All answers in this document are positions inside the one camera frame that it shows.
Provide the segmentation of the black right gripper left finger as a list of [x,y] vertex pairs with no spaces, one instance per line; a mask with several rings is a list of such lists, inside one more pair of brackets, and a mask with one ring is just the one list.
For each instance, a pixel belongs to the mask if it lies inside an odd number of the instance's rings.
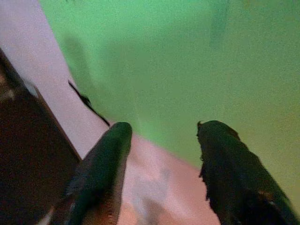
[[76,167],[55,205],[52,225],[117,225],[132,127],[113,124]]

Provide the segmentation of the dark brown wooden furniture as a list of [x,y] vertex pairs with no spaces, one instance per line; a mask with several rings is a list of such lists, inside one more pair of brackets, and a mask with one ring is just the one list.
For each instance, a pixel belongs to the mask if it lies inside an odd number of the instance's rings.
[[79,157],[37,87],[0,49],[0,225],[35,225]]

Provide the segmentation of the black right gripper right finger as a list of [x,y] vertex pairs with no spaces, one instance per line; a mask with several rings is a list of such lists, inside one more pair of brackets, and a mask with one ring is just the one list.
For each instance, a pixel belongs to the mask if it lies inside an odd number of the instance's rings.
[[275,179],[230,126],[197,123],[206,199],[220,225],[300,225]]

